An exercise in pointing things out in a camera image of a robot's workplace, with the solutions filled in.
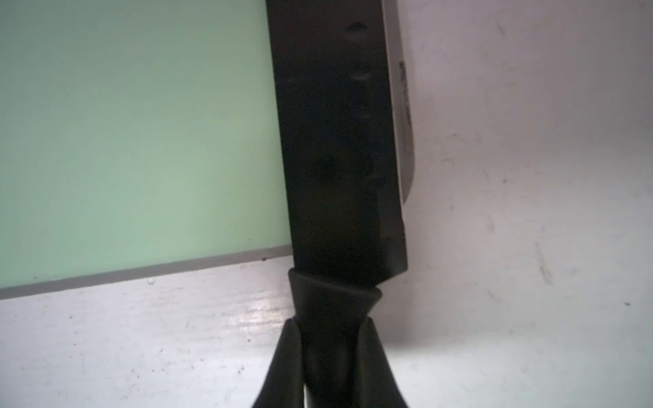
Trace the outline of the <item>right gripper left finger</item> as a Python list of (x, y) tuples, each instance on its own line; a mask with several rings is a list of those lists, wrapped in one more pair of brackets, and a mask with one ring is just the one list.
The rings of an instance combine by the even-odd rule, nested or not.
[(295, 319), (287, 320), (282, 328), (253, 408), (304, 408), (302, 339)]

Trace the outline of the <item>green cutting board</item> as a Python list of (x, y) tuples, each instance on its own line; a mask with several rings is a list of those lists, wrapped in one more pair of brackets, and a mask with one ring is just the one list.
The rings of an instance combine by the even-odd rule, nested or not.
[(290, 252), (262, 1), (1, 4), (1, 296)]

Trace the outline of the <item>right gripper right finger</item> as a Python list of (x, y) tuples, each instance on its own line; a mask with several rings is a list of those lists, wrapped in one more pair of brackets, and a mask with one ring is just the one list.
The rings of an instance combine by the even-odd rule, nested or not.
[(353, 406), (407, 408), (372, 318), (367, 318), (358, 331)]

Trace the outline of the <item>black kitchen knife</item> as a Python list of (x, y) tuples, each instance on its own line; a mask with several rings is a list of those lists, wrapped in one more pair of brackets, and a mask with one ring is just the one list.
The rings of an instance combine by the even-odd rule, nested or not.
[(415, 171), (396, 1), (266, 5), (302, 339), (304, 407), (354, 407), (355, 349), (408, 268)]

